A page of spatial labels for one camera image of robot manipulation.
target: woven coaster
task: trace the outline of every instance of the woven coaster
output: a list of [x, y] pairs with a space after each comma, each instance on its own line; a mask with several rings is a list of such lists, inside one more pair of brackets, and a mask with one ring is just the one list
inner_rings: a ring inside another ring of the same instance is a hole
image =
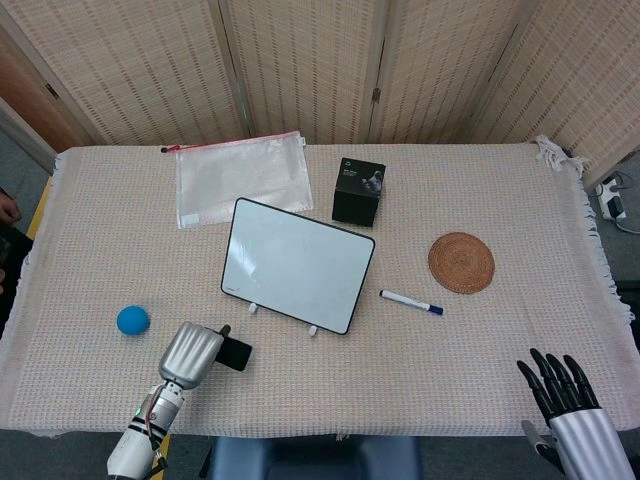
[[495, 264], [491, 250], [468, 233], [443, 235], [431, 246], [429, 268], [436, 280], [457, 293], [476, 293], [491, 283]]

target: black box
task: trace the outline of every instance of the black box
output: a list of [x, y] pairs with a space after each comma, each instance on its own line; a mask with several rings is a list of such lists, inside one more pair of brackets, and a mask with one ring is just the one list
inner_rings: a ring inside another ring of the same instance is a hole
[[343, 158], [333, 195], [331, 218], [373, 226], [386, 167], [379, 163]]

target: floor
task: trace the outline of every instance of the floor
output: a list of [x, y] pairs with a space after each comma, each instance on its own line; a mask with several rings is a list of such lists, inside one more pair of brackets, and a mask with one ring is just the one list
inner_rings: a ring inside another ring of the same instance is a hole
[[[0, 135], [0, 168], [0, 186], [16, 197], [23, 213], [18, 228], [26, 232], [47, 175], [4, 135]], [[620, 169], [637, 179], [636, 188], [622, 191], [622, 200], [629, 217], [626, 222], [640, 229], [640, 155]], [[598, 229], [614, 278], [640, 280], [640, 255], [634, 254], [640, 252], [640, 236], [621, 233], [602, 221], [598, 221]], [[1, 477], [6, 480], [104, 478], [106, 459], [119, 437], [119, 433], [74, 432], [41, 438], [24, 432], [0, 431]], [[640, 455], [640, 429], [622, 432], [621, 438], [628, 449]], [[211, 437], [174, 435], [165, 478], [198, 478], [214, 441]], [[425, 479], [564, 478], [534, 454], [524, 437], [427, 437], [422, 439], [421, 450]]]

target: blue ball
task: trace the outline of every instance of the blue ball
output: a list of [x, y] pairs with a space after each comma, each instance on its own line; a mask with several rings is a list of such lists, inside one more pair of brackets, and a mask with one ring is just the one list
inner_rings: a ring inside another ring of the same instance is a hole
[[144, 308], [129, 305], [120, 311], [116, 324], [125, 335], [138, 335], [149, 328], [149, 315]]

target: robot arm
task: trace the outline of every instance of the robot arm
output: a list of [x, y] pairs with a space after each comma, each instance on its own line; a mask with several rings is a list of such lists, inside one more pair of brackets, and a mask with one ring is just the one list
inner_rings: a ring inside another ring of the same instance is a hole
[[578, 363], [569, 355], [564, 356], [573, 374], [572, 381], [553, 355], [548, 354], [545, 358], [532, 348], [531, 356], [540, 369], [544, 386], [526, 363], [518, 361], [518, 368], [526, 378], [557, 446], [557, 450], [551, 447], [533, 425], [525, 421], [523, 429], [537, 453], [571, 480], [635, 479], [620, 438]]
[[160, 361], [165, 382], [152, 387], [136, 410], [107, 461], [108, 479], [150, 478], [156, 473], [151, 470], [154, 457], [160, 470], [166, 466], [158, 447], [184, 403], [183, 391], [200, 385], [216, 361], [242, 371], [249, 360], [251, 347], [228, 337], [230, 330], [228, 325], [214, 332], [190, 322], [182, 324]]

